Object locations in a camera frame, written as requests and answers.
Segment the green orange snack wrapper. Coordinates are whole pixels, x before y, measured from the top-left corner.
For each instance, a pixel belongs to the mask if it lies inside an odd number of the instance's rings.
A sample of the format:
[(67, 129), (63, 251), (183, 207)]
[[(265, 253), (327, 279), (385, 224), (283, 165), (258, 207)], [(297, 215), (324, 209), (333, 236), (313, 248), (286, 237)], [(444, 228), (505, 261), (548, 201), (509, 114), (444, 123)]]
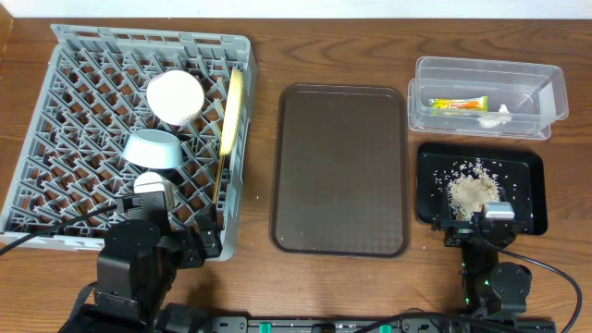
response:
[(488, 111), (488, 97), (469, 99), (434, 98), (428, 100), (428, 106), (436, 109)]

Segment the pink bowl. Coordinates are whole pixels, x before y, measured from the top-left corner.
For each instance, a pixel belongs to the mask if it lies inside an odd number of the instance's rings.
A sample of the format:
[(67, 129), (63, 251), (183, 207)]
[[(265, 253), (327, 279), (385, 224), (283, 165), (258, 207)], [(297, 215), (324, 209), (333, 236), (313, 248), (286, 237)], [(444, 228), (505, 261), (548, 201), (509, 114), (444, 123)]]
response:
[(146, 90), (152, 112), (162, 121), (182, 126), (197, 118), (204, 105), (202, 84), (183, 70), (169, 70), (153, 77)]

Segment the white tissue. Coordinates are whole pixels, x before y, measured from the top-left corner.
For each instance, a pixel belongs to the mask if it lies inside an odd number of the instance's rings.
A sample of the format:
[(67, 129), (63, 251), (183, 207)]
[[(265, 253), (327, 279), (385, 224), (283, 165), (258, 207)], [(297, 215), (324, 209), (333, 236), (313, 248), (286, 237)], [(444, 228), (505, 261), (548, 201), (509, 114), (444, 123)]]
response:
[(501, 104), (497, 112), (487, 111), (483, 116), (480, 116), (477, 119), (480, 127), (484, 129), (492, 129), (499, 125), (504, 125), (511, 120), (512, 116), (505, 104)]

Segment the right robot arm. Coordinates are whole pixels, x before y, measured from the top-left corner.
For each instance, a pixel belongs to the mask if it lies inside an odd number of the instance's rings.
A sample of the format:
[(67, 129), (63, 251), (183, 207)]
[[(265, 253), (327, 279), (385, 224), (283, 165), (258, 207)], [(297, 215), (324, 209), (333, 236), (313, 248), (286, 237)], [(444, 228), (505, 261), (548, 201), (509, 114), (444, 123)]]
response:
[(444, 233), (446, 247), (462, 250), (462, 288), (469, 315), (516, 326), (526, 311), (532, 273), (523, 265), (499, 260), (499, 250), (515, 241), (522, 224), (508, 202), (487, 202), (465, 219), (452, 215), (444, 192), (433, 230)]

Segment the light blue bowl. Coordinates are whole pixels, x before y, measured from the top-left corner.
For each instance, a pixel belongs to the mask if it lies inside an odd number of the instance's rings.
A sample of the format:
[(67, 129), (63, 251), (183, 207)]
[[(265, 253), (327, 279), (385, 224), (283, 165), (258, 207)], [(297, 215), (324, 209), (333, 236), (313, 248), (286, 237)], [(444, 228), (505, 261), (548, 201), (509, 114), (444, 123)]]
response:
[(159, 129), (139, 129), (130, 134), (122, 156), (140, 167), (171, 169), (182, 164), (181, 142)]

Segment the yellow plate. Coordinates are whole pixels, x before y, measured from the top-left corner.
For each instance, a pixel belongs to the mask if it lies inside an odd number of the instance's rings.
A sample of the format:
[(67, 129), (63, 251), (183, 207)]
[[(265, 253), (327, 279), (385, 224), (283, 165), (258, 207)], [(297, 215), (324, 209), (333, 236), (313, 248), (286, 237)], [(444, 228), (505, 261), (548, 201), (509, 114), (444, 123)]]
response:
[(221, 156), (229, 155), (232, 151), (237, 129), (240, 122), (244, 76), (236, 68), (232, 69), (228, 86), (228, 95), (224, 113), (223, 129), (220, 137)]

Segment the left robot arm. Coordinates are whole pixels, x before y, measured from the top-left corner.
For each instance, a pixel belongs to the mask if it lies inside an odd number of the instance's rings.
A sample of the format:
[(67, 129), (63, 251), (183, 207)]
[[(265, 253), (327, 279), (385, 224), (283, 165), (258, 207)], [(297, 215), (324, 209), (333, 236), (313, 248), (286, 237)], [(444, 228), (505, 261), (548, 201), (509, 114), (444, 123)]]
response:
[(180, 269), (221, 254), (214, 223), (177, 231), (131, 219), (112, 227), (97, 259), (97, 280), (79, 293), (62, 332), (212, 332), (206, 311), (163, 300)]

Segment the wooden chopstick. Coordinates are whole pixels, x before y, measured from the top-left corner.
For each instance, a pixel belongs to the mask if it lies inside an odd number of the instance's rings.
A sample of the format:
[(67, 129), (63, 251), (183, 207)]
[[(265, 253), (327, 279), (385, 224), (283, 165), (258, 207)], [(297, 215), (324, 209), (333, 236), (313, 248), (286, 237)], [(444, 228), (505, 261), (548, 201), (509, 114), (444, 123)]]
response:
[(214, 191), (213, 191), (213, 198), (212, 198), (212, 204), (213, 204), (214, 208), (216, 208), (216, 206), (217, 206), (219, 188), (220, 188), (220, 183), (222, 181), (222, 173), (223, 173), (223, 170), (225, 167), (225, 163), (226, 163), (226, 156), (220, 155), (219, 160), (218, 160), (217, 170), (216, 170), (216, 182), (215, 182)]

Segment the white cup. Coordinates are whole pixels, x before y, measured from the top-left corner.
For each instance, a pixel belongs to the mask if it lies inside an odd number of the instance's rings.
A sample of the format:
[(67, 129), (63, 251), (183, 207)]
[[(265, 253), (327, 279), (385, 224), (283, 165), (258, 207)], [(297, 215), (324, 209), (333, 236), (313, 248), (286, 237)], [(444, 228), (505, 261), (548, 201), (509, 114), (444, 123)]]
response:
[(177, 186), (156, 172), (144, 172), (133, 182), (135, 194), (161, 191), (166, 198), (167, 210), (171, 211), (177, 206), (178, 200), (175, 197)]

